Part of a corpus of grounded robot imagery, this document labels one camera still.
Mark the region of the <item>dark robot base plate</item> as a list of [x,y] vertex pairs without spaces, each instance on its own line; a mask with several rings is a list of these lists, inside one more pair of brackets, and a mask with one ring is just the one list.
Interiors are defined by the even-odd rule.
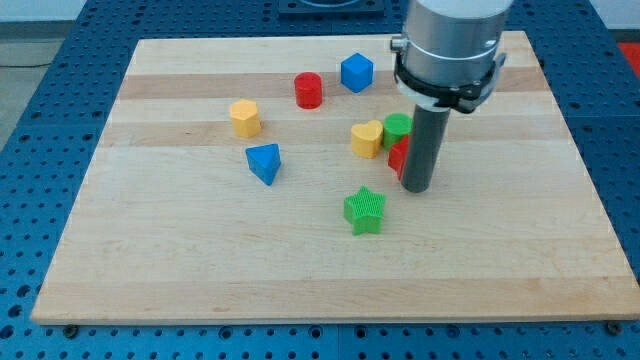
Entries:
[[277,15],[281,19],[379,17],[384,14],[384,0],[278,0]]

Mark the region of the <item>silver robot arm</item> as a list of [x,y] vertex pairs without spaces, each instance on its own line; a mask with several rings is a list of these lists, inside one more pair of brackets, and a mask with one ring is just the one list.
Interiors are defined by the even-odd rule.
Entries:
[[470,114],[495,89],[506,55],[498,51],[512,0],[410,0],[390,41],[398,90],[414,104],[402,186],[431,183],[451,111]]

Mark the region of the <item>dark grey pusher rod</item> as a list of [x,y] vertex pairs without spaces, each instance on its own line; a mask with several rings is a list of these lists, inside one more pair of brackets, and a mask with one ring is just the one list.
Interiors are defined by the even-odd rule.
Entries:
[[449,115],[448,108],[431,111],[415,106],[401,175],[407,191],[421,193],[429,188]]

